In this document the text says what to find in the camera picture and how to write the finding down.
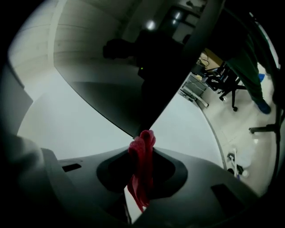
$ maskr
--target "red cloth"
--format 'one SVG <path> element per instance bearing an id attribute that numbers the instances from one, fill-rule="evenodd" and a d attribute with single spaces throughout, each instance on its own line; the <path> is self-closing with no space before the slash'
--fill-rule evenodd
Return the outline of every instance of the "red cloth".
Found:
<path id="1" fill-rule="evenodd" d="M 153 188 L 152 151 L 154 144 L 153 131 L 144 130 L 130 143 L 129 147 L 129 154 L 134 162 L 135 170 L 128 183 L 128 190 L 142 212 L 143 206 L 147 207 L 150 203 L 147 194 Z"/>

